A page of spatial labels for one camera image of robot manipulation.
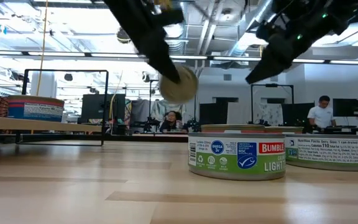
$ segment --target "ceiling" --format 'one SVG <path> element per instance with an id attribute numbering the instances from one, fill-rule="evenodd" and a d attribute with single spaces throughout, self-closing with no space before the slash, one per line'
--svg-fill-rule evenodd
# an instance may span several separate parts
<path id="1" fill-rule="evenodd" d="M 190 3 L 191 0 L 174 2 L 182 7 L 185 15 L 184 24 L 166 27 L 167 43 L 171 54 L 195 55 L 249 55 L 259 57 L 263 40 L 255 37 L 253 32 L 245 32 L 256 11 L 269 0 L 251 0 L 244 11 L 245 0 L 198 0 L 209 15 L 219 21 L 212 24 Z M 0 50 L 21 52 L 40 52 L 43 46 L 45 1 L 44 0 L 4 0 L 0 1 Z M 46 52 L 109 52 L 135 53 L 132 44 L 121 44 L 116 38 L 119 24 L 104 3 L 91 4 L 89 0 L 49 0 L 45 35 Z M 351 24 L 342 35 L 328 35 L 314 44 L 303 58 L 358 58 L 358 22 Z M 219 65 L 205 65 L 221 70 Z M 0 85 L 20 85 L 20 81 L 10 80 L 7 70 L 23 73 L 26 68 L 39 68 L 40 60 L 32 57 L 0 57 Z M 158 78 L 156 72 L 144 62 L 123 62 L 122 60 L 74 60 L 70 58 L 48 60 L 44 68 L 62 69 L 106 69 L 111 72 L 109 86 L 128 87 L 133 90 L 145 90 L 131 93 L 135 97 L 148 95 L 149 83 L 142 80 L 144 72 Z M 87 86 L 104 84 L 99 80 L 100 74 L 73 74 L 74 81 L 66 82 L 64 73 L 57 73 L 58 86 L 81 85 L 82 89 L 60 89 L 62 96 L 82 95 L 89 92 Z M 0 87 L 6 94 L 20 93 L 19 87 Z"/>

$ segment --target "person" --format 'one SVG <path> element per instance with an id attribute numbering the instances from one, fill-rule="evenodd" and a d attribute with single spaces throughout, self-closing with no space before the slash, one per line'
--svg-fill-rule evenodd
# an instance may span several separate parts
<path id="1" fill-rule="evenodd" d="M 321 96 L 318 100 L 318 106 L 309 110 L 308 119 L 310 125 L 317 126 L 320 129 L 336 126 L 334 111 L 328 107 L 329 101 L 329 96 Z"/>
<path id="2" fill-rule="evenodd" d="M 183 125 L 181 122 L 181 114 L 179 112 L 176 111 L 169 111 L 168 113 L 165 114 L 165 120 L 164 122 L 161 124 L 160 127 L 160 132 L 162 133 L 166 133 L 169 131 L 175 131 L 178 129 L 182 129 Z"/>

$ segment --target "metal frame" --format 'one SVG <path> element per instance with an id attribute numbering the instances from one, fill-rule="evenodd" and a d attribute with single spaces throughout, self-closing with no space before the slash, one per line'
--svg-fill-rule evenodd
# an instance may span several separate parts
<path id="1" fill-rule="evenodd" d="M 266 88 L 277 88 L 281 87 L 290 87 L 291 88 L 291 103 L 294 104 L 293 97 L 293 85 L 280 85 L 280 84 L 252 84 L 251 85 L 251 119 L 254 122 L 254 86 L 264 86 Z"/>
<path id="2" fill-rule="evenodd" d="M 75 70 L 75 69 L 25 69 L 24 70 L 24 81 L 23 81 L 23 88 L 22 88 L 22 95 L 26 95 L 27 93 L 27 79 L 29 77 L 29 72 L 106 72 L 106 84 L 104 86 L 104 105 L 107 102 L 107 92 L 108 92 L 108 83 L 109 83 L 109 72 L 107 70 Z M 21 132 L 18 130 L 16 132 L 16 140 L 15 143 L 18 145 L 38 145 L 38 146 L 103 146 L 104 144 L 104 137 L 106 135 L 106 107 L 103 108 L 103 119 L 102 119 L 102 127 L 101 127 L 101 135 L 100 135 L 100 144 L 48 144 L 48 143 L 26 143 L 21 142 Z"/>

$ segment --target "wooden shelf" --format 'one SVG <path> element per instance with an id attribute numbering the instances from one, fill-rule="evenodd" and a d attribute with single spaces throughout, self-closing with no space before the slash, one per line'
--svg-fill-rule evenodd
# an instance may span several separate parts
<path id="1" fill-rule="evenodd" d="M 28 119 L 0 118 L 0 129 L 34 130 L 34 131 L 84 131 L 101 132 L 100 126 L 85 124 L 66 124 L 51 121 L 34 121 Z"/>

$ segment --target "man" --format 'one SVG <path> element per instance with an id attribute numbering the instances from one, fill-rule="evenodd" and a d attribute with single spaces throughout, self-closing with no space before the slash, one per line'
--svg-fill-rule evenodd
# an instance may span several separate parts
<path id="1" fill-rule="evenodd" d="M 328 107 L 329 96 L 322 96 L 318 100 L 318 106 L 310 109 L 308 119 L 312 126 L 319 128 L 327 128 L 328 126 L 336 126 L 333 116 L 333 109 Z"/>

